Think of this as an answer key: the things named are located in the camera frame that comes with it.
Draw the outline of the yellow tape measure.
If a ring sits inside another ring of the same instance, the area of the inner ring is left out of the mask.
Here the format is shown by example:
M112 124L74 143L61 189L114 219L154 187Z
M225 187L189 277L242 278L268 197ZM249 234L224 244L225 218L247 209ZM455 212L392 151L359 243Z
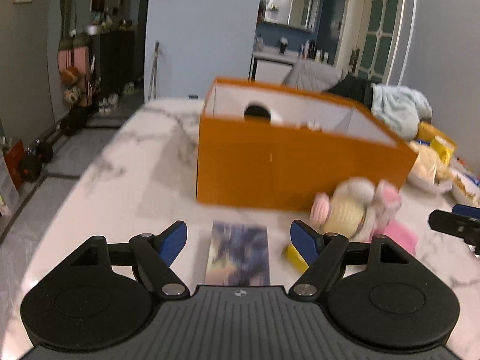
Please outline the yellow tape measure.
M308 264L293 244L289 243L283 249L282 256L297 272L303 274L308 269Z

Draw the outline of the crochet bunny doll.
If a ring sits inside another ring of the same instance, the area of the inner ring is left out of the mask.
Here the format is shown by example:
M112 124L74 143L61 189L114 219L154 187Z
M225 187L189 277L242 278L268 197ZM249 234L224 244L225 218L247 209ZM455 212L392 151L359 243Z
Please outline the crochet bunny doll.
M319 233L337 233L354 242L368 242L385 229L401 207L400 192L386 180L363 177L341 182L332 195L318 193L310 224Z

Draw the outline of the pink wallet case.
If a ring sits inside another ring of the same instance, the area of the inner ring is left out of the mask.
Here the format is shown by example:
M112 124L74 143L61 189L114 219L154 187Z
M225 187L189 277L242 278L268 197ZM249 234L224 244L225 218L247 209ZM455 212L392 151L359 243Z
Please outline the pink wallet case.
M375 236L387 236L411 255L416 254L418 236L416 233L411 232L404 225L394 219L392 219L384 228L375 229L373 234Z

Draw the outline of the white panda plush toy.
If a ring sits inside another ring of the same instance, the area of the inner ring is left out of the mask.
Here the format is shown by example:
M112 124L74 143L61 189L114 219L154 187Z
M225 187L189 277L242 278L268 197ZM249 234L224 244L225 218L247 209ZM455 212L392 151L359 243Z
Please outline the white panda plush toy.
M243 112L244 119L265 121L270 124L282 124L283 119L262 102L249 102Z

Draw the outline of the white bowl with fries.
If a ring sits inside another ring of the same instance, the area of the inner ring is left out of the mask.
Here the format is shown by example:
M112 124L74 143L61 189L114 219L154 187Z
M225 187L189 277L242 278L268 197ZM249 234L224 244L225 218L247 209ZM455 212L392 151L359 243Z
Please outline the white bowl with fries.
M451 169L451 194L458 204L479 208L479 186L465 173Z

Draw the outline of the white bowl with buns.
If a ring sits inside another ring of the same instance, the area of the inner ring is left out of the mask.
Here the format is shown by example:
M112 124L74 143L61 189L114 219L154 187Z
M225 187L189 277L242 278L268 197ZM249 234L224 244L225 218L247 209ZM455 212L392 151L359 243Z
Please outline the white bowl with buns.
M416 153L416 160L408 174L408 182L428 194L439 195L449 192L453 185L453 174L443 164L439 154L429 145L410 141L408 146Z

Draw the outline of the yellow mug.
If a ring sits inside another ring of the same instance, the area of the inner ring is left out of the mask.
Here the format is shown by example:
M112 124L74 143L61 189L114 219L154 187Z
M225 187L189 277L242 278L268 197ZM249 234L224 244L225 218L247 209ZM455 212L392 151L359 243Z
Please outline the yellow mug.
M437 152L441 162L449 165L455 153L456 146L442 136L436 135L430 143L430 147Z

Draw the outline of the yellow bowl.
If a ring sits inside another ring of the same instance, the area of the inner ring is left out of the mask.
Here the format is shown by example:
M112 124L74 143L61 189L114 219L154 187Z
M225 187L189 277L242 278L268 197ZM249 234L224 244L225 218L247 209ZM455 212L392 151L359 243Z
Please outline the yellow bowl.
M454 147L454 149L457 148L456 142L450 138L450 136L448 136L446 133L443 133L432 124L421 121L418 125L416 139L420 141L431 142L435 137L442 137L442 139L448 141Z

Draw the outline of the orange storage box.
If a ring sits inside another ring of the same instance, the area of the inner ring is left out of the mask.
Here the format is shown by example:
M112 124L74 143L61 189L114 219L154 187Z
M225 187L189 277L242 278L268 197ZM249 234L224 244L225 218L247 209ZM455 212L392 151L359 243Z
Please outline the orange storage box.
M282 124L244 119L262 102ZM404 184L416 153L359 102L243 79L213 81L199 120L200 203L308 211L318 193L364 177Z

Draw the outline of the light blue fleece blanket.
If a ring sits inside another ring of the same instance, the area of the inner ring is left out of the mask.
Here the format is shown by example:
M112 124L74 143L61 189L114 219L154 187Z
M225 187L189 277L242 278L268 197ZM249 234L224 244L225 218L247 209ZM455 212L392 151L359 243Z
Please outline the light blue fleece blanket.
M413 140L424 119L431 119L433 109L422 92L398 85L372 84L372 115L406 141Z

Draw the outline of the broom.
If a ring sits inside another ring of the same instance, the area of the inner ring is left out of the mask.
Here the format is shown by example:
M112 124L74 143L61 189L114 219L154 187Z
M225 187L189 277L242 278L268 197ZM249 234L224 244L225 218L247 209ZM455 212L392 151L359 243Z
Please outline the broom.
M147 101L151 101L156 97L157 93L157 71L158 71L158 59L160 54L160 42L157 41L154 44L154 56L152 60L152 67L151 67L151 78L149 83Z

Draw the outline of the black jacket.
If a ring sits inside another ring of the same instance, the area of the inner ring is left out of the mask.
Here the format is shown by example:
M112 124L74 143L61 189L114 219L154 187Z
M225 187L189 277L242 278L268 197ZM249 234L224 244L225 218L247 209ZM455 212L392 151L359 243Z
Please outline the black jacket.
M373 105L374 83L371 80L348 73L337 85L328 89L327 93L349 98L370 110Z

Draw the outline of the grey puffer jacket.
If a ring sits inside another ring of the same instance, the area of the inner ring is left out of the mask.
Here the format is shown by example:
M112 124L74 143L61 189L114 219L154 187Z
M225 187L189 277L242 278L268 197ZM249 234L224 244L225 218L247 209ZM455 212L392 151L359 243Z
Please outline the grey puffer jacket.
M325 92L336 86L348 74L348 71L310 59L297 61L286 77L283 86L310 91Z

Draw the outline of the dark hallway cabinet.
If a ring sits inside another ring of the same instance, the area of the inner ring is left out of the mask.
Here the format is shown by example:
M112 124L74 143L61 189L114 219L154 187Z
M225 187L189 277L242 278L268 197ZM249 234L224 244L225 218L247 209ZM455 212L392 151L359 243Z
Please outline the dark hallway cabinet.
M91 58L95 58L94 78L99 80L102 98L122 94L130 82L141 76L136 33L116 30L90 37Z

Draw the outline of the glass panel door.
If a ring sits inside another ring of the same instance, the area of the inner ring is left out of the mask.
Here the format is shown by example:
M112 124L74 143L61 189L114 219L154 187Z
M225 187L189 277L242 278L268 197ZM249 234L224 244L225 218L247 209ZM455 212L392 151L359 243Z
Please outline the glass panel door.
M404 0L362 0L350 65L354 75L378 84L390 80L403 13Z

